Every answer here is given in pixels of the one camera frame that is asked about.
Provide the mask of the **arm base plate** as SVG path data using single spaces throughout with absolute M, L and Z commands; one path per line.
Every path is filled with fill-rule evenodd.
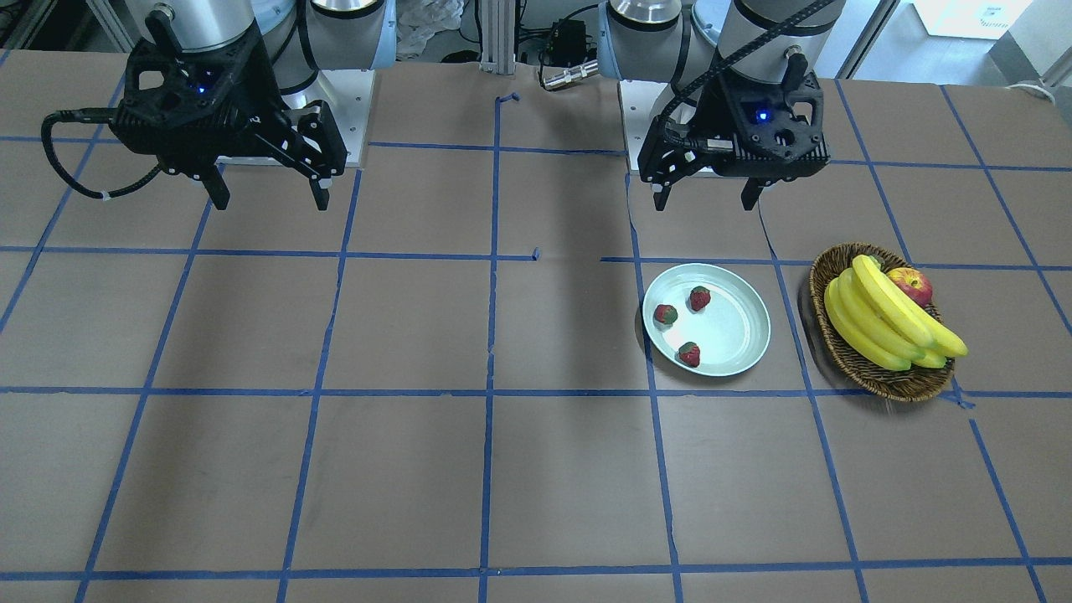
M 647 127 L 674 93 L 661 80 L 620 80 L 621 129 L 623 129 L 628 156 L 629 175 L 639 176 L 639 152 Z
M 309 67 L 271 70 L 271 95 L 260 103 L 241 131 L 217 153 L 227 164 L 279 165 L 291 168 L 283 152 L 283 111 L 326 101 L 342 133 L 348 156 L 343 174 L 360 167 L 371 111 L 375 73 L 372 71 L 321 71 Z

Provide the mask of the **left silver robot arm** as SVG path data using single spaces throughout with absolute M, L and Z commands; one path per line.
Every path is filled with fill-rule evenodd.
M 664 210 L 674 183 L 702 170 L 744 180 L 751 210 L 773 183 L 827 168 L 824 94 L 814 60 L 842 1 L 605 1 L 597 61 L 614 80 L 665 85 L 636 170 Z

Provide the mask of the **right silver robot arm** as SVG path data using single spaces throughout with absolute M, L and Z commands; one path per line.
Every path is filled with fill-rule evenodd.
M 397 58 L 394 1 L 130 1 L 139 41 L 110 129 L 130 152 L 230 200 L 218 161 L 269 159 L 306 178 L 319 210 L 353 150 L 343 111 L 314 95 L 329 71 Z

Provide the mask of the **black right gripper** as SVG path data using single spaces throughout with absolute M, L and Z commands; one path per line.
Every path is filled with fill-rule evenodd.
M 180 54 L 142 39 L 126 57 L 111 133 L 131 152 L 157 156 L 162 168 L 200 178 L 214 208 L 226 210 L 230 190 L 211 165 L 271 95 L 271 70 L 257 33 L 244 33 L 218 49 Z M 283 111 L 283 116 L 287 165 L 306 175 L 315 206 L 325 211 L 329 189 L 345 171 L 348 156 L 332 107 L 314 100 Z

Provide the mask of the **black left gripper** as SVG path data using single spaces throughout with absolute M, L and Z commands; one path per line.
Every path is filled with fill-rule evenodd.
M 824 94 L 815 73 L 796 87 L 747 80 L 726 71 L 702 88 L 693 115 L 680 111 L 652 131 L 639 152 L 639 174 L 666 209 L 674 183 L 701 170 L 746 177 L 743 210 L 758 205 L 766 182 L 809 177 L 831 160 L 823 134 Z

